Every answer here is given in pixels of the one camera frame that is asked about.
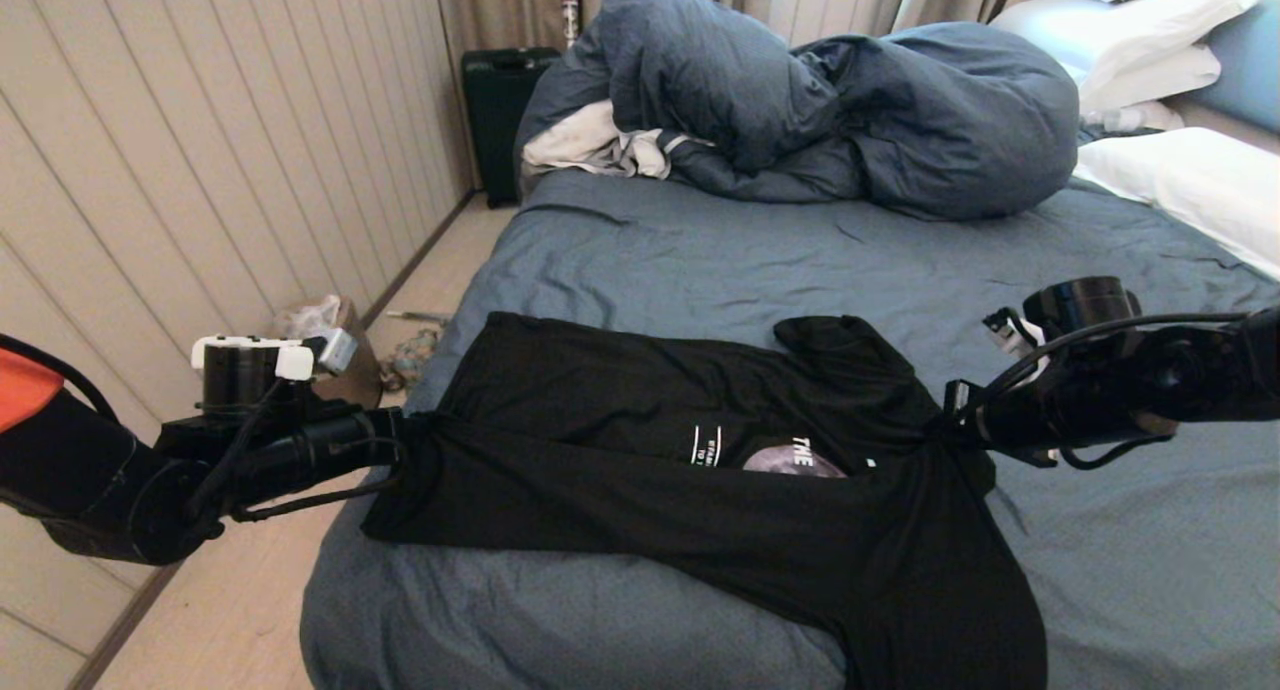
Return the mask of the black printed t-shirt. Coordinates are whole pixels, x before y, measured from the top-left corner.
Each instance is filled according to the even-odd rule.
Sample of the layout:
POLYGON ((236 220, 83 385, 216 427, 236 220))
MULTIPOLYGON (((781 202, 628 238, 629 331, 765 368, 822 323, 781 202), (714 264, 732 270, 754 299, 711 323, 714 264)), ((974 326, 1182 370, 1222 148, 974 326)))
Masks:
POLYGON ((1044 621, 950 440, 867 321, 777 351, 494 312, 371 539, 640 556, 833 636, 847 690, 1047 690, 1044 621))

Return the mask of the bronze trash bin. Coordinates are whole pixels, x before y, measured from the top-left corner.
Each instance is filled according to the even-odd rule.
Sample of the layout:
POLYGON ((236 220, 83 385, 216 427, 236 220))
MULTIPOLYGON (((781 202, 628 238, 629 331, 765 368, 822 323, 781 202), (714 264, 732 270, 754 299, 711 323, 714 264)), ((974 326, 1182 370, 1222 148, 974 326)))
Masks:
POLYGON ((349 367, 340 376, 317 375, 312 389, 323 399, 347 399, 364 408, 376 408, 381 402, 381 381, 378 358, 365 333, 355 302, 343 298, 343 329, 358 342, 358 349, 349 367))

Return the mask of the teal patterned cloth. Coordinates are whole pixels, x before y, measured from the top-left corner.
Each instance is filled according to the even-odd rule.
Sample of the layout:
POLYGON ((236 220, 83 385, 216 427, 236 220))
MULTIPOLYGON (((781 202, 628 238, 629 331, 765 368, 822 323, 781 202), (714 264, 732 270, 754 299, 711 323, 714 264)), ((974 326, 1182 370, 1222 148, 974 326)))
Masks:
POLYGON ((420 380, 440 342, 443 326, 421 326, 410 339, 396 344, 379 358, 381 389, 387 393, 411 390, 420 380))

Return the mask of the clear plastic bin bag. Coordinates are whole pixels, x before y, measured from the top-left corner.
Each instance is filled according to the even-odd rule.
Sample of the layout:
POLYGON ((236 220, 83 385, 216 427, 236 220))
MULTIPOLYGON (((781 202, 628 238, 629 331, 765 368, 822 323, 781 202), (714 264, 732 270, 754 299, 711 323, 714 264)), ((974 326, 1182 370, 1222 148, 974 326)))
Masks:
POLYGON ((271 321, 274 335, 285 339, 307 339, 311 335, 324 335, 342 325, 343 298, 340 294, 324 294, 324 297, 293 303, 293 306, 280 310, 271 321))

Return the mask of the long white pillow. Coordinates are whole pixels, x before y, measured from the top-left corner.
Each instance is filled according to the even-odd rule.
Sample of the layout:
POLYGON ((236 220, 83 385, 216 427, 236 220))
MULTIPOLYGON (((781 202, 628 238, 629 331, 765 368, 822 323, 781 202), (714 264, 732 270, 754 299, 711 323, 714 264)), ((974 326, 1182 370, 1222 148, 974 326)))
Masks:
POLYGON ((1073 175, 1157 207, 1280 282, 1280 154, 1183 128, 1085 143, 1073 175))

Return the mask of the crumpled dark blue duvet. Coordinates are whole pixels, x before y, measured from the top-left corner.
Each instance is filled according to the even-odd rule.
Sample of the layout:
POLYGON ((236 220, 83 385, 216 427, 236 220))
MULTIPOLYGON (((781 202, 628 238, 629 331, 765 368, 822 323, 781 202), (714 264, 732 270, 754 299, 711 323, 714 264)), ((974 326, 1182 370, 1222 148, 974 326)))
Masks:
MULTIPOLYGON (((995 219, 1046 201, 1076 166, 1074 79, 992 26, 787 47, 712 0, 603 0, 538 81, 515 142, 517 179, 525 143, 602 99, 621 131, 714 143, 675 148, 664 181, 735 201, 995 219)), ((541 178, 518 184, 530 192, 541 178)))

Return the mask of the small white pillow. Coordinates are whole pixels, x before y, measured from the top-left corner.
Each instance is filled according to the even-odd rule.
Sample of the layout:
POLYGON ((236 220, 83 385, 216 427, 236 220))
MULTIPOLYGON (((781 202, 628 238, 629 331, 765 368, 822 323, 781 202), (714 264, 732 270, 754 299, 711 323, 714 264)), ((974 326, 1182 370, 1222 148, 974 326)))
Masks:
POLYGON ((1102 134, 1143 134, 1152 131, 1178 131, 1184 128, 1185 122, 1179 111, 1165 102, 1146 101, 1084 113, 1082 125, 1102 134))

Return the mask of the bed with blue sheet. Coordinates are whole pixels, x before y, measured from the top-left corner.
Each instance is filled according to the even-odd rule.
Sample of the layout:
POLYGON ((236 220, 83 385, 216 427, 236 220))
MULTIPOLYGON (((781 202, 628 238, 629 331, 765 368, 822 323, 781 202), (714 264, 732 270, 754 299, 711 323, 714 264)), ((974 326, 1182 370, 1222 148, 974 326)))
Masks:
MULTIPOLYGON (((941 393, 1009 365, 980 317, 1074 277, 1148 315, 1258 310, 1280 283, 1201 230, 1071 181, 1009 219, 746 204, 552 175, 411 390, 440 399, 498 310, 773 344, 782 317, 865 317, 941 393)), ((995 520, 1044 616, 1050 690, 1280 690, 1280 424, 1197 424, 1094 472, 996 457, 995 520)), ((348 503, 305 590, 315 690, 844 690, 833 639, 617 556, 390 547, 348 503)))

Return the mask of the flat white pillow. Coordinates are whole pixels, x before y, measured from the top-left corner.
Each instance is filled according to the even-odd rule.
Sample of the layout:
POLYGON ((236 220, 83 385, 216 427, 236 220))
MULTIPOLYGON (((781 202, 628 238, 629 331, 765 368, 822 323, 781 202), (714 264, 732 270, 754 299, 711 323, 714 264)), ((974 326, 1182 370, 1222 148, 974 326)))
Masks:
POLYGON ((1222 65, 1207 46, 1179 49, 1167 58, 1101 79, 1092 72, 1079 87, 1082 115, 1161 101, 1215 84, 1222 65))

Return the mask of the black suitcase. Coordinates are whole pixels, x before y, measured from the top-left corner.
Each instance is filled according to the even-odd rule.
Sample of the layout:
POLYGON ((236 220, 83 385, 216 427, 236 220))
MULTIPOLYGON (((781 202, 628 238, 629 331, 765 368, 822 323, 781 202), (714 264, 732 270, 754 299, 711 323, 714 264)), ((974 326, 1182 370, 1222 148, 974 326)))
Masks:
POLYGON ((554 47, 474 49, 463 52, 463 96, 475 160, 489 207, 518 202, 515 142, 524 111, 554 47))

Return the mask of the large white pillow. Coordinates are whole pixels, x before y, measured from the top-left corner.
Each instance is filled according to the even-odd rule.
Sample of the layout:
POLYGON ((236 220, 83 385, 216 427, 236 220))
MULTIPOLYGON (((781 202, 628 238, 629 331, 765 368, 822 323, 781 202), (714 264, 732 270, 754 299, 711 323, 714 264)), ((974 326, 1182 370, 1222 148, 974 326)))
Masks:
POLYGON ((1078 87, 1088 76, 1110 79, 1119 70, 1167 58, 1179 49, 1207 46, 1217 26, 1243 15, 1260 0, 1030 0, 992 20, 1044 49, 1078 87))

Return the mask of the blue padded headboard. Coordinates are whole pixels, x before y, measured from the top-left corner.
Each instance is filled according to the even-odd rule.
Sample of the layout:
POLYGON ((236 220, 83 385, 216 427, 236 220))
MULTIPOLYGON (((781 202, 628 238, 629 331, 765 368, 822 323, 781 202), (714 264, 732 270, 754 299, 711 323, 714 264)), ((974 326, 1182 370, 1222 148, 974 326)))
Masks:
POLYGON ((1207 47, 1219 79, 1196 90, 1196 102, 1280 134, 1280 0, 1262 0, 1212 29, 1207 47))

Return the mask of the white sheer curtain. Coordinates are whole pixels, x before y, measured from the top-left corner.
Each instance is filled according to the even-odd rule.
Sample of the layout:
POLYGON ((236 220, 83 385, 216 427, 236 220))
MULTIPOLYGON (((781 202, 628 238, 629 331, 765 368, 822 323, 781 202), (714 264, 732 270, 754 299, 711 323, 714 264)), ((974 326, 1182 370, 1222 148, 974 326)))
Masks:
POLYGON ((893 28, 902 0, 771 0, 765 24, 790 46, 836 35, 879 35, 893 28))

